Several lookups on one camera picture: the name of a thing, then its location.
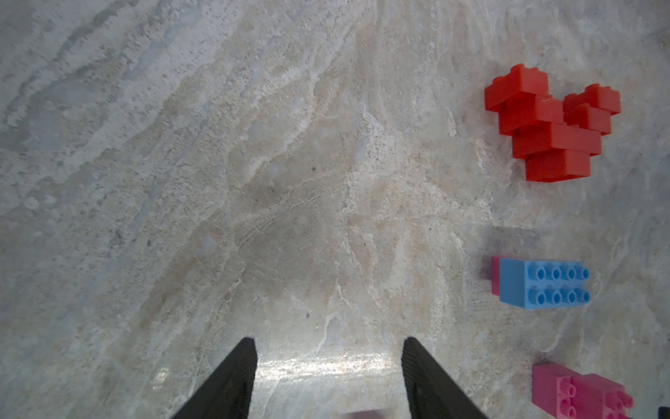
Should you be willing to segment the blue 2x4 lego brick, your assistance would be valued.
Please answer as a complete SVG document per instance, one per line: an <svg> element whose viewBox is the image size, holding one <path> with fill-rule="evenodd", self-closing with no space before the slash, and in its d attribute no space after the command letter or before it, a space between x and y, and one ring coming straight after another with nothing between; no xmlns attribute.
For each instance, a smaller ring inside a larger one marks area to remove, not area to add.
<svg viewBox="0 0 670 419"><path fill-rule="evenodd" d="M581 262L559 260L518 261L518 287L509 300L499 300L524 310L580 307L591 302L586 283L590 270Z"/></svg>

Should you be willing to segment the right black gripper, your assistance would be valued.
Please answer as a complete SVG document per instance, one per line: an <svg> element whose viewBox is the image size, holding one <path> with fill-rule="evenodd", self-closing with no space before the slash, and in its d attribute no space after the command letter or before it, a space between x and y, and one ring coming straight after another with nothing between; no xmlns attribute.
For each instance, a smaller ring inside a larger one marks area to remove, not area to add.
<svg viewBox="0 0 670 419"><path fill-rule="evenodd" d="M658 419L670 419L670 408L668 406L658 408Z"/></svg>

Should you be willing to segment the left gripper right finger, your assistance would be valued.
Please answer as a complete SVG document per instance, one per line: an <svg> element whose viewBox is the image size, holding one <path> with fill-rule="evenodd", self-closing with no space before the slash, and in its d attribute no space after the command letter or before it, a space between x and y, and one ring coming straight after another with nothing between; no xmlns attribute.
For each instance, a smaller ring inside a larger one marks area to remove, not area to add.
<svg viewBox="0 0 670 419"><path fill-rule="evenodd" d="M401 366L413 419L486 418L417 338L404 340Z"/></svg>

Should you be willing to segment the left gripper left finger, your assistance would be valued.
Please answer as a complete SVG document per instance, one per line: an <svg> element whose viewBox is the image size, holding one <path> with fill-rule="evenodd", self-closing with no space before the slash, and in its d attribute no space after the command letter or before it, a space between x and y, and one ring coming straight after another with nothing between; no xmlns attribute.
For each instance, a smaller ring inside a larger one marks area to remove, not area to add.
<svg viewBox="0 0 670 419"><path fill-rule="evenodd" d="M257 366L255 342L253 338L245 337L173 418L246 419Z"/></svg>

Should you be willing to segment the red 2x2 lego brick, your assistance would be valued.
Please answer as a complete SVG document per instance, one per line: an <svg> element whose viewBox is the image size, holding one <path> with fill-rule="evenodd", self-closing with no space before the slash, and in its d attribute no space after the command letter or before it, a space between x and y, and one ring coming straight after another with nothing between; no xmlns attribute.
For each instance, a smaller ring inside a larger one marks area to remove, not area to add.
<svg viewBox="0 0 670 419"><path fill-rule="evenodd" d="M499 133L512 136L542 122L565 123L563 102L551 95L529 94L506 101L498 113Z"/></svg>
<svg viewBox="0 0 670 419"><path fill-rule="evenodd" d="M485 109L490 112L502 112L512 101L529 94L548 95L549 75L536 67L528 68L518 64L504 76L496 77L484 89Z"/></svg>
<svg viewBox="0 0 670 419"><path fill-rule="evenodd" d="M565 96L563 110L569 126L608 135L612 132L612 117L621 113L621 95L612 87L593 84L581 94Z"/></svg>
<svg viewBox="0 0 670 419"><path fill-rule="evenodd" d="M532 155L525 161L526 180L536 183L557 183L589 177L590 155L575 150L553 150Z"/></svg>

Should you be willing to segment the red 2x4 lego brick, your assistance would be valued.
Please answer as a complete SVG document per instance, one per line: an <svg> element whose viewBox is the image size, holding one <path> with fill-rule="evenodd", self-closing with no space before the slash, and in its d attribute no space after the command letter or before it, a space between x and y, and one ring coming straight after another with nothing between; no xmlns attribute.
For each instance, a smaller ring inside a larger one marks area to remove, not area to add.
<svg viewBox="0 0 670 419"><path fill-rule="evenodd" d="M556 122L541 122L522 128L512 136L512 155L526 160L531 155L553 150L586 152L590 156L602 154L601 134L577 126Z"/></svg>

